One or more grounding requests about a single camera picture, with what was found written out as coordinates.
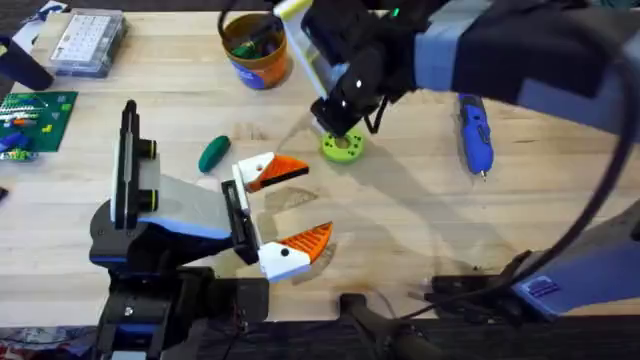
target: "plastic box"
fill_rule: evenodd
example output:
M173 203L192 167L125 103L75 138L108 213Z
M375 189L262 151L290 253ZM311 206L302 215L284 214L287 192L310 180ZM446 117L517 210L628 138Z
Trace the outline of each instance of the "plastic box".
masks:
M49 58L56 75L104 78L127 32L120 10L74 9Z

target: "green ball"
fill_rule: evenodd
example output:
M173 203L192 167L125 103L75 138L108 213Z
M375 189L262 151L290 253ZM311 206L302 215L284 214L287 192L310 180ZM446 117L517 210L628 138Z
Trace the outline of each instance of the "green ball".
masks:
M202 152L200 161L198 161L198 169L205 174L211 171L211 169L220 163L224 154L229 151L229 147L231 147L229 137L221 135L213 139Z

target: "blue plastic piece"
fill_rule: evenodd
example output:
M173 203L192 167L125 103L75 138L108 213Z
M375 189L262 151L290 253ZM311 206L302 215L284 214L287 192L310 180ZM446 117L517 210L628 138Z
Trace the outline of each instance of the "blue plastic piece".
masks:
M461 135L467 166L472 174L486 174L493 166L491 129L482 99L460 94Z
M0 138L0 152L9 151L13 148L25 149L29 144L29 138L19 132L9 134Z

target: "orange gripper pad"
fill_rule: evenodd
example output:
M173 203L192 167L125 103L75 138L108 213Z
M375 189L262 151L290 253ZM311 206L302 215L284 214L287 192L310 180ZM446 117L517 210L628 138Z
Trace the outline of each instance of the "orange gripper pad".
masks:
M249 191L256 192L269 185L307 173L309 173L309 166L305 162L291 156L276 154L258 179L248 184Z
M280 243L307 253L311 259L311 263L313 263L320 254L322 254L324 248L327 247L327 243L331 237L331 230L333 230L333 223L328 222L283 239Z

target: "black mount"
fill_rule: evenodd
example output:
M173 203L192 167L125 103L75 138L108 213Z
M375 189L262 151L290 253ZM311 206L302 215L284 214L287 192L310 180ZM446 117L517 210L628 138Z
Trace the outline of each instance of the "black mount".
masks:
M98 325L96 355L162 351L187 339L202 318L259 322L268 315L269 283L264 279L216 279L210 268L184 267L158 277L110 273L111 286Z
M140 351L147 359L160 359L163 350L187 338L197 319L233 318L239 324L268 315L266 279L217 279L210 268L182 266L227 249L247 264L258 261L254 227L241 210L233 180L222 183L231 227L226 239L138 221L139 212L154 211L159 199L159 190L139 189L140 162L156 158L155 141L139 137L139 120L136 103L129 100L120 128L115 219L111 201L91 219L89 258L107 268L111 278L94 354L107 359L115 351Z
M362 294L342 294L340 318L350 320L363 341L372 345L377 359L398 360L463 360L464 354L445 353L430 343L426 336L408 321L387 319L367 307Z
M493 288L513 277L530 254L531 251L526 251L516 256L499 275L434 276L431 279L431 292L424 294L424 300L437 303L452 296ZM510 287L444 304L436 307L435 312L439 318L463 319L473 324L508 323L519 327L525 323L548 321Z

